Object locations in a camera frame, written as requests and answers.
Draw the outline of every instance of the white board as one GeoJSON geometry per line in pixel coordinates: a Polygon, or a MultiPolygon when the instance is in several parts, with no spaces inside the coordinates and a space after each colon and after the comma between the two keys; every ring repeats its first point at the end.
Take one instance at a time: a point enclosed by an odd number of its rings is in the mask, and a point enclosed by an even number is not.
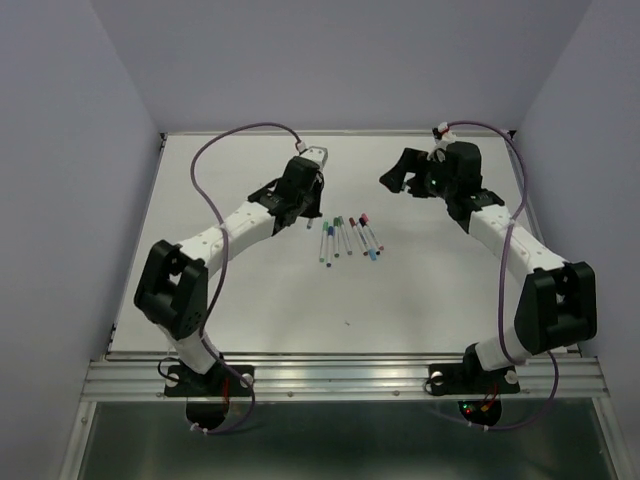
{"type": "MultiPolygon", "coordinates": [[[[133,261],[111,352],[164,352],[168,342],[133,305],[150,247],[175,243],[211,226],[215,217],[193,190],[189,165],[210,136],[169,136],[133,261]]],[[[513,211],[520,193],[502,139],[465,138],[483,156],[484,186],[513,211]]],[[[440,199],[393,195],[378,183],[405,147],[428,150],[418,135],[309,136],[327,147],[325,217],[366,212],[385,245],[376,262],[344,255],[318,261],[321,223],[298,222],[231,262],[207,331],[225,352],[458,353],[496,333],[499,262],[449,218],[440,199]]],[[[224,139],[200,159],[197,174],[223,215],[282,174],[295,155],[283,135],[224,139]]],[[[521,218],[526,228],[529,223],[521,218]]],[[[215,277],[210,292],[215,288],[215,277]]],[[[520,287],[508,278],[506,323],[520,287]]]]}

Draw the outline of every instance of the glass panel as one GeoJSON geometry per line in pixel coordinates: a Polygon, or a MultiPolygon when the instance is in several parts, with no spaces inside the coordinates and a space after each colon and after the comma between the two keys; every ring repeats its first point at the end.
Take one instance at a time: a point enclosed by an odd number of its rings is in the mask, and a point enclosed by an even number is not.
{"type": "MultiPolygon", "coordinates": [[[[541,401],[503,403],[501,425],[541,401]]],[[[258,405],[242,432],[189,431],[184,405],[104,403],[80,478],[235,479],[609,479],[593,404],[558,400],[535,425],[483,433],[442,419],[455,402],[258,405]]]]}

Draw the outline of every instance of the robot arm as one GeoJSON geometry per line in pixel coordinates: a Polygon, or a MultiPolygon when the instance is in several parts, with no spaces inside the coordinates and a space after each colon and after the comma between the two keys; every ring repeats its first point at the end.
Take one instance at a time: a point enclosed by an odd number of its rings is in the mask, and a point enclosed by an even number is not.
{"type": "Polygon", "coordinates": [[[187,240],[156,243],[142,272],[134,303],[160,328],[180,360],[204,375],[215,364],[203,342],[217,352],[204,331],[207,284],[224,259],[222,229],[229,239],[229,260],[292,225],[301,216],[320,217],[327,150],[310,147],[292,158],[282,177],[251,194],[222,225],[187,240]]]}
{"type": "MultiPolygon", "coordinates": [[[[498,195],[482,188],[481,163],[476,145],[447,132],[430,153],[406,148],[380,183],[392,193],[408,187],[414,197],[444,199],[449,216],[500,259],[511,213],[498,195]],[[415,176],[405,182],[407,173],[415,176]]],[[[567,262],[516,222],[507,269],[522,285],[514,325],[504,334],[513,360],[519,363],[595,336],[595,275],[586,263],[567,262]]],[[[484,373],[510,365],[496,335],[467,348],[458,380],[468,386],[484,373]]],[[[480,383],[478,389],[486,389],[480,383]]],[[[453,393],[446,388],[440,392],[453,393]]]]}

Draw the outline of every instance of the colored marker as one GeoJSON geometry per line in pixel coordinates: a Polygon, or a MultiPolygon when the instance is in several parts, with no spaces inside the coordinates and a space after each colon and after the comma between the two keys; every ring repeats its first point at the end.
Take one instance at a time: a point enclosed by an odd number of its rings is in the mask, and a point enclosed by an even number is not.
{"type": "Polygon", "coordinates": [[[327,260],[329,258],[329,222],[327,221],[322,225],[322,245],[324,247],[322,258],[327,260]]]}
{"type": "Polygon", "coordinates": [[[356,236],[356,243],[360,246],[360,250],[362,250],[362,254],[369,255],[369,252],[367,252],[367,249],[364,247],[364,244],[362,243],[360,232],[358,232],[358,228],[356,227],[357,224],[356,224],[356,221],[353,219],[353,217],[349,217],[349,223],[351,224],[351,228],[353,228],[354,235],[356,236]]]}
{"type": "Polygon", "coordinates": [[[329,222],[324,222],[322,226],[322,232],[320,235],[320,263],[324,263],[325,259],[325,245],[327,243],[327,230],[329,229],[329,222]]]}
{"type": "MultiPolygon", "coordinates": [[[[375,242],[373,241],[373,238],[371,238],[371,234],[369,234],[369,232],[367,231],[367,224],[364,222],[364,219],[362,218],[358,219],[358,222],[360,223],[360,227],[362,228],[364,236],[367,238],[367,240],[369,240],[369,245],[373,247],[375,242]]],[[[376,255],[380,255],[380,248],[378,248],[377,245],[376,245],[376,255]]]]}
{"type": "Polygon", "coordinates": [[[371,248],[371,246],[369,245],[369,242],[367,241],[367,237],[365,237],[364,235],[364,230],[362,230],[362,226],[357,223],[356,224],[356,229],[358,230],[358,233],[360,234],[360,238],[362,239],[362,243],[364,244],[364,248],[369,252],[369,256],[371,257],[371,260],[375,260],[376,259],[376,251],[371,248]]]}
{"type": "Polygon", "coordinates": [[[338,258],[340,256],[340,232],[338,228],[340,227],[340,220],[338,217],[334,217],[333,219],[333,238],[334,238],[334,246],[335,246],[335,257],[338,258]]]}
{"type": "Polygon", "coordinates": [[[367,217],[367,214],[363,213],[360,218],[362,220],[364,220],[364,223],[366,225],[367,231],[369,232],[369,235],[371,235],[371,238],[373,239],[373,243],[376,244],[376,247],[378,248],[378,250],[380,250],[380,251],[384,250],[384,247],[382,246],[382,244],[376,238],[376,234],[373,233],[373,228],[371,228],[371,223],[369,223],[369,217],[367,217]]]}
{"type": "Polygon", "coordinates": [[[344,220],[342,215],[338,217],[338,221],[340,222],[340,232],[342,233],[342,239],[344,240],[344,248],[347,249],[347,255],[353,255],[353,250],[351,250],[351,242],[349,241],[349,235],[347,235],[347,229],[344,228],[344,220]]]}
{"type": "Polygon", "coordinates": [[[331,259],[334,257],[335,255],[335,249],[336,249],[336,244],[335,244],[335,238],[333,236],[333,227],[329,227],[329,255],[327,255],[327,267],[331,266],[331,259]]]}

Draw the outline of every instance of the wall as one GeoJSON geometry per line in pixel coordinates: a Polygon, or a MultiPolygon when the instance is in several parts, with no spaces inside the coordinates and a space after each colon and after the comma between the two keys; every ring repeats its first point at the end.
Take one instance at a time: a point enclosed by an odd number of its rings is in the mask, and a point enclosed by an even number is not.
{"type": "Polygon", "coordinates": [[[640,471],[640,3],[595,0],[518,134],[545,239],[588,260],[600,357],[640,471]]]}
{"type": "Polygon", "coordinates": [[[92,0],[162,131],[514,127],[589,0],[92,0]]]}
{"type": "Polygon", "coordinates": [[[85,0],[2,2],[0,65],[0,477],[53,478],[159,139],[85,0]]]}

